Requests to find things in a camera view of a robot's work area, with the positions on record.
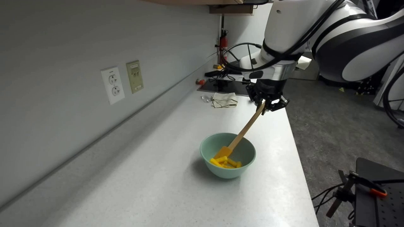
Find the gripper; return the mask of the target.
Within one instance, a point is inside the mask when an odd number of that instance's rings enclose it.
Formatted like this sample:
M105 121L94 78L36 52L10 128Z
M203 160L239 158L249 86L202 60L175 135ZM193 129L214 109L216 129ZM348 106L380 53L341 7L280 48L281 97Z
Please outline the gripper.
M267 109L271 112L285 108L289 99L283 96L283 89L287 80L258 79L256 83L249 83L246 86L248 96L256 105L256 110L270 99Z

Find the wooden spatula with orange head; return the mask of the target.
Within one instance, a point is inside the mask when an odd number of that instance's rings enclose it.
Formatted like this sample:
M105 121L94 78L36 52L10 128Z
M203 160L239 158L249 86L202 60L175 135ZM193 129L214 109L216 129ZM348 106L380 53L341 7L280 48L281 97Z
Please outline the wooden spatula with orange head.
M239 134L234 138L234 140L228 145L228 146L223 146L218 153L214 156L215 159L227 156L229 157L233 150L236 148L236 146L240 143L240 141L244 138L245 134L249 131L249 129L252 127L254 122L257 120L257 118L262 114L264 111L266 105L266 101L262 102L262 104L257 108L256 113L251 117L251 119L247 122L247 124L242 128L242 130L239 132Z

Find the teal bowl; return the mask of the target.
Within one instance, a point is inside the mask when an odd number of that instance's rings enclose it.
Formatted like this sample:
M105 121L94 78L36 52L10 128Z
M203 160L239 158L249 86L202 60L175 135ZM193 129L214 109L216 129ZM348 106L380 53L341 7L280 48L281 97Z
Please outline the teal bowl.
M233 150L228 158L229 160L240 162L239 168L232 166L227 162L228 168L218 167L210 159L214 158L216 153L223 147L229 145L235 138L234 133L216 133L205 138L199 147L199 152L209 171L223 179L233 179L240 177L256 158L256 149L254 145L246 138L243 138Z

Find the beige folded cloth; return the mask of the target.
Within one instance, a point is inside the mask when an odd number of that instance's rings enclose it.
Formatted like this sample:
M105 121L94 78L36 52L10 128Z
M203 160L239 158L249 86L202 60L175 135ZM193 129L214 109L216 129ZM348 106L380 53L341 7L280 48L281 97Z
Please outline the beige folded cloth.
M215 93L211 99L211 106L214 108L232 108L238 104L237 96L234 92L231 93Z

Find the black cooktop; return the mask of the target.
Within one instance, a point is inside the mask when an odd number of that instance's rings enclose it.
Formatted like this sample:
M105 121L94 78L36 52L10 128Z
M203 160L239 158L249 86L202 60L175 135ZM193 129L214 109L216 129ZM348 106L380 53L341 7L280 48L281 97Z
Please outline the black cooktop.
M237 96L248 96L246 86L249 83L244 81L227 79L207 79L197 90L203 92L217 92L222 94L235 93Z

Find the white box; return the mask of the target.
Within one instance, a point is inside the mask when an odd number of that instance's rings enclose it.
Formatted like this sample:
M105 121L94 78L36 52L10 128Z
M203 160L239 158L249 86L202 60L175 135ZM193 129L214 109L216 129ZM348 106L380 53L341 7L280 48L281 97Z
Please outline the white box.
M319 67L311 53L304 53L298 60L291 79L317 80Z

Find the red fire extinguisher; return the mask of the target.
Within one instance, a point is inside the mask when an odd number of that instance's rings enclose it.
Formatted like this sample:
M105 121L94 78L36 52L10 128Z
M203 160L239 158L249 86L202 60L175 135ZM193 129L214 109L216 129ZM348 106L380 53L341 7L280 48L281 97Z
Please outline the red fire extinguisher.
M219 38L219 46L218 46L218 63L222 64L223 60L222 54L224 50L227 50L228 48L228 38L227 38L228 30L225 30L224 28L221 28L221 36Z

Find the heap of yellow food pieces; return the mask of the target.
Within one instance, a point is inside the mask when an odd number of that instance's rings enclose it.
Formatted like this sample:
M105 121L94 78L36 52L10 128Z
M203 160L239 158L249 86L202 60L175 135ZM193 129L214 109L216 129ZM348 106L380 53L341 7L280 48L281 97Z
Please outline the heap of yellow food pieces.
M221 168L226 168L226 169L235 169L235 168L241 168L242 164L240 161L234 161L227 156L223 156L220 158L211 158L210 163Z

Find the black bicycle wheel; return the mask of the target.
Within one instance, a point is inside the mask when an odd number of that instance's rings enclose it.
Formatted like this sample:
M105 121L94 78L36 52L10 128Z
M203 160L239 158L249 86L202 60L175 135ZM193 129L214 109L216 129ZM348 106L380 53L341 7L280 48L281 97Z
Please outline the black bicycle wheel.
M394 112L393 112L393 110L391 108L390 102L404 101L404 99L389 100L389 94L390 94L391 88L393 87L395 82L397 82L398 79L400 79L400 77L403 76L403 75L404 75L404 67L402 67L393 76L393 78L390 80L390 82L388 82L387 86L385 87L383 96L382 96L383 107L384 107L384 110L385 110L386 114L397 125L397 127L399 129L404 129L404 119L395 117Z

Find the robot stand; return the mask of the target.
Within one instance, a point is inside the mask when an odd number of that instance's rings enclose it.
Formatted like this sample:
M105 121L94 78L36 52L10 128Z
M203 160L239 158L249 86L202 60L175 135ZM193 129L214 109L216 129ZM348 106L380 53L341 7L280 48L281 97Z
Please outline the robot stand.
M371 181L404 179L404 172L357 158L356 173ZM355 225L359 227L404 227L404 183L383 183L387 197L369 194L366 187L357 187Z

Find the beige switch plate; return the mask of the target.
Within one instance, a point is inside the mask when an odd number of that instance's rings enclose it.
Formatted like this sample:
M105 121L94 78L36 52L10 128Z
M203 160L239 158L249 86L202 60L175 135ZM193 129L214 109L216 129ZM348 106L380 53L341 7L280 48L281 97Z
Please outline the beige switch plate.
M132 94L134 94L144 88L143 78L140 70L140 61L136 60L126 63L126 69L128 73L130 89Z

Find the white wall socket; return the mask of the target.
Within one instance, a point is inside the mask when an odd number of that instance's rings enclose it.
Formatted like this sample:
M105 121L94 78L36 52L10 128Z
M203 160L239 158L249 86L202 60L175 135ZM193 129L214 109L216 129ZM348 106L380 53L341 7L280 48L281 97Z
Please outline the white wall socket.
M102 69L100 72L109 99L109 104L113 105L124 99L125 94L118 67L109 67Z

